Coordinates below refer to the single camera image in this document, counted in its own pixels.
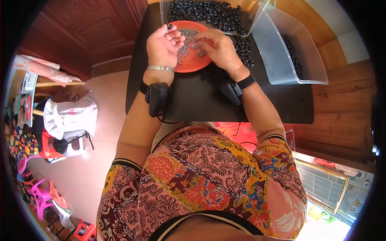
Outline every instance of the paisley pattern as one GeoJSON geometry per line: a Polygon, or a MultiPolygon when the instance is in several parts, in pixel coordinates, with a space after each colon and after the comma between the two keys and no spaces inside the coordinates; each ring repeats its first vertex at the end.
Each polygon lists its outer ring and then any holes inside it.
{"type": "Polygon", "coordinates": [[[304,223],[306,195],[286,142],[270,138],[251,154],[216,129],[175,131],[142,169],[111,166],[97,238],[148,240],[172,218],[210,210],[242,217],[264,235],[295,238],[304,223]]]}

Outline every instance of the gold frame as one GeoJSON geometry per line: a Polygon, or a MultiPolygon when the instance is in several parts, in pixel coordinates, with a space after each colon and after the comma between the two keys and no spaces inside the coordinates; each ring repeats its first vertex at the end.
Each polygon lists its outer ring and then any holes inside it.
{"type": "Polygon", "coordinates": [[[335,209],[331,209],[329,207],[327,207],[326,205],[324,205],[323,203],[319,202],[318,200],[316,200],[315,198],[313,198],[312,196],[308,195],[308,193],[306,193],[306,196],[307,198],[311,199],[313,202],[317,203],[318,205],[324,207],[325,209],[329,210],[330,212],[332,213],[336,213],[338,208],[340,207],[342,201],[343,201],[343,197],[344,197],[344,193],[347,189],[347,185],[349,184],[349,177],[348,176],[345,176],[343,174],[340,174],[338,172],[333,172],[332,170],[329,170],[329,169],[325,169],[323,167],[319,167],[317,165],[314,165],[312,163],[309,163],[309,162],[305,162],[305,161],[302,161],[302,160],[299,160],[299,159],[296,159],[295,158],[295,162],[299,162],[300,164],[302,165],[305,165],[305,166],[308,166],[308,167],[311,167],[313,169],[316,169],[316,170],[319,170],[321,172],[324,172],[328,175],[332,175],[332,176],[335,176],[337,178],[340,178],[340,179],[343,179],[344,180],[344,183],[343,183],[343,188],[342,188],[342,191],[340,192],[340,195],[339,195],[339,198],[338,198],[338,202],[337,202],[337,205],[335,207],[335,209]]]}

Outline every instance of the hand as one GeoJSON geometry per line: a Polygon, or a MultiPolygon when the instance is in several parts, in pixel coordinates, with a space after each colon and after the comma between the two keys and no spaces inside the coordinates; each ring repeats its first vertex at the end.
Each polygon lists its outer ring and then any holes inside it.
{"type": "Polygon", "coordinates": [[[177,66],[177,52],[184,46],[185,37],[181,36],[181,33],[176,29],[176,26],[172,26],[168,30],[167,25],[164,24],[149,36],[146,49],[150,65],[171,68],[177,66]]]}
{"type": "Polygon", "coordinates": [[[228,72],[236,82],[242,81],[250,75],[249,70],[237,56],[232,40],[219,29],[208,29],[194,37],[199,47],[208,54],[209,58],[220,68],[228,72]],[[202,39],[209,39],[213,47],[202,39]]]}

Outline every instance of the black wrist strap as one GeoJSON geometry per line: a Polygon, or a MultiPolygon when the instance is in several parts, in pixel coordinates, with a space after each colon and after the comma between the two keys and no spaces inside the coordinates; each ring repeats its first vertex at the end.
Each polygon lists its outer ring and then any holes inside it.
{"type": "Polygon", "coordinates": [[[253,84],[254,82],[256,82],[255,78],[253,78],[253,76],[250,74],[248,77],[246,77],[245,79],[243,79],[242,81],[238,82],[237,84],[239,85],[240,89],[245,89],[247,88],[248,86],[250,86],[251,84],[253,84]]]}
{"type": "Polygon", "coordinates": [[[148,88],[149,86],[142,81],[141,85],[139,86],[139,91],[142,92],[142,94],[146,95],[148,88]]]}

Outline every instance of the wooden door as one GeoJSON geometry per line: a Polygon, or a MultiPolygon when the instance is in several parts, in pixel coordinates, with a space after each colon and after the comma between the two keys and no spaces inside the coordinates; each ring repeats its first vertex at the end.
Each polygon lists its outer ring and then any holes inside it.
{"type": "Polygon", "coordinates": [[[146,0],[50,0],[19,52],[88,80],[93,64],[132,54],[146,7],[146,0]]]}

